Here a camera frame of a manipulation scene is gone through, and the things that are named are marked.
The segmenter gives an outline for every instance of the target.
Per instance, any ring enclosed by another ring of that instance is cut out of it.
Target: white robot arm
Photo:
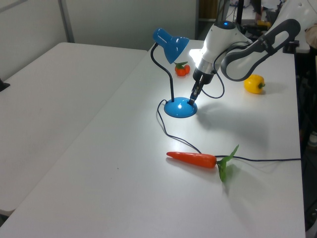
[[[317,0],[288,0],[270,30],[252,44],[233,23],[215,23],[207,34],[202,59],[193,73],[195,85],[188,103],[195,102],[203,85],[211,82],[219,67],[228,79],[243,81],[261,62],[316,21]]]

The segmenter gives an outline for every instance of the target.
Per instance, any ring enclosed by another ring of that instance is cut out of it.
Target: black lamp arm
[[[173,77],[172,75],[170,74],[170,72],[164,68],[162,65],[160,65],[155,59],[154,59],[154,56],[153,56],[153,52],[154,50],[156,49],[156,47],[158,46],[158,43],[155,43],[154,46],[152,47],[151,49],[151,59],[152,61],[158,66],[160,67],[161,69],[163,69],[169,76],[169,84],[170,84],[170,95],[171,95],[171,101],[174,102],[174,87],[173,87]]]

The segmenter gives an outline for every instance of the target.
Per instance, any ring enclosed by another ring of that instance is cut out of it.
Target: white tabletop
[[[62,43],[0,93],[0,214],[9,215],[146,51]]]
[[[177,61],[188,60],[191,41]],[[161,47],[155,58],[173,72]],[[203,153],[252,159],[299,158],[294,57],[276,53],[256,68],[265,94],[246,92],[243,82],[224,79],[225,95],[197,99],[186,119],[167,116],[169,133]],[[189,97],[192,76],[174,78],[176,97]],[[221,93],[216,77],[205,90]],[[166,157],[194,152],[165,136],[156,107],[169,99],[168,77],[148,53],[0,228],[19,238],[303,238],[300,161],[232,160],[228,180]]]

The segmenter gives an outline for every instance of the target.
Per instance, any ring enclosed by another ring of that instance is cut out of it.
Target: red tomato
[[[177,76],[183,77],[183,76],[186,75],[186,71],[183,68],[178,68],[177,71],[176,71],[176,74],[177,74]]]
[[[186,74],[190,72],[190,66],[188,64],[184,66],[184,69]]]

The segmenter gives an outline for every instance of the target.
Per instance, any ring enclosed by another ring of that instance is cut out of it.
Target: orange carrot
[[[174,159],[205,168],[214,168],[217,163],[216,157],[208,154],[183,152],[167,152],[166,154]]]

